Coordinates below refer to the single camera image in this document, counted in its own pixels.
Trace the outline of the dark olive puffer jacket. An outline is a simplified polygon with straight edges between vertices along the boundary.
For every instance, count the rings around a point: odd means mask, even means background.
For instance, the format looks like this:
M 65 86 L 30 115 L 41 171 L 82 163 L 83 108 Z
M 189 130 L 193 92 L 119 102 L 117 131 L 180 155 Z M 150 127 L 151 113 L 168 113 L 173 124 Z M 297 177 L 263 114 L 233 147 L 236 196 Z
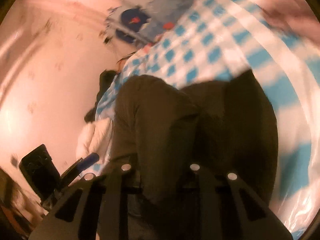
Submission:
M 193 163 L 217 178 L 236 173 L 269 203 L 278 161 L 277 121 L 252 71 L 180 89 L 141 75 L 121 87 L 110 161 L 135 155 L 142 193 L 128 198 L 129 239 L 199 239 Z

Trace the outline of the white folded puffer garment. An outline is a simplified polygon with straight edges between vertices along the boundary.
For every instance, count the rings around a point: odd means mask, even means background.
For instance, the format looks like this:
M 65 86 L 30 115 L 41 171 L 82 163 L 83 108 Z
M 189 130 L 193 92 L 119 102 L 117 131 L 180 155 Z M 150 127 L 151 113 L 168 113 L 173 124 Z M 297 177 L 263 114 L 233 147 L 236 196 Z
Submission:
M 89 122 L 83 127 L 76 147 L 76 159 L 91 153 L 99 155 L 98 164 L 108 162 L 112 145 L 113 122 L 110 118 Z

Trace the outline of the blue white checkered bed cover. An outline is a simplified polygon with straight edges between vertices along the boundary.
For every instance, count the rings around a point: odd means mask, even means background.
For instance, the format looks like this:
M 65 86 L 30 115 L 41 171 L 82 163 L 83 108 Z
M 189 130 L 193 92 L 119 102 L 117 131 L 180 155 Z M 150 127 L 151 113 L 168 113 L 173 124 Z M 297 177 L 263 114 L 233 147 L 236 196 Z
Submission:
M 272 209 L 294 239 L 319 211 L 319 50 L 273 29 L 259 0 L 196 0 L 177 25 L 129 58 L 98 103 L 95 118 L 114 115 L 121 85 L 149 74 L 181 88 L 229 80 L 251 69 L 277 117 L 279 167 Z

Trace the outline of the whale pattern curtain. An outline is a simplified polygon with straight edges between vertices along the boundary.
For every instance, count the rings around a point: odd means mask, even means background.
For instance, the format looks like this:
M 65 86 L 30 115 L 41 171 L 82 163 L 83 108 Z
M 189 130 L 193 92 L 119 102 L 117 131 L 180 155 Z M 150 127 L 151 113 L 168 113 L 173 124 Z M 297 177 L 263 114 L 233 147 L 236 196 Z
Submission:
M 154 43 L 172 29 L 195 0 L 120 0 L 106 18 L 109 35 L 135 46 Z

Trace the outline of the pink puffer jacket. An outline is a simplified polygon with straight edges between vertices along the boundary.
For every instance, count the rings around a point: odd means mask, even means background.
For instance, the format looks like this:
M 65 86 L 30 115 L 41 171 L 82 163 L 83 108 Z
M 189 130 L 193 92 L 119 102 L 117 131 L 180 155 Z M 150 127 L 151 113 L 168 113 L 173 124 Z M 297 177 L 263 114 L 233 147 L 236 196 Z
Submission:
M 260 0 L 267 23 L 299 35 L 319 32 L 319 21 L 306 0 Z

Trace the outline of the black garment by wall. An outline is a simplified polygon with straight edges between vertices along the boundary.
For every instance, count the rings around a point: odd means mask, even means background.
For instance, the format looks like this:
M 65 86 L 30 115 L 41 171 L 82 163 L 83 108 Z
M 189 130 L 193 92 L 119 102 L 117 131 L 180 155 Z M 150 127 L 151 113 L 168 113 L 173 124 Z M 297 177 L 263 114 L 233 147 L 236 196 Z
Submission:
M 93 122 L 95 120 L 95 113 L 97 110 L 98 103 L 104 93 L 109 89 L 111 83 L 114 80 L 117 72 L 114 70 L 105 70 L 99 76 L 99 92 L 96 96 L 96 101 L 94 107 L 90 109 L 87 114 L 84 116 L 85 123 Z

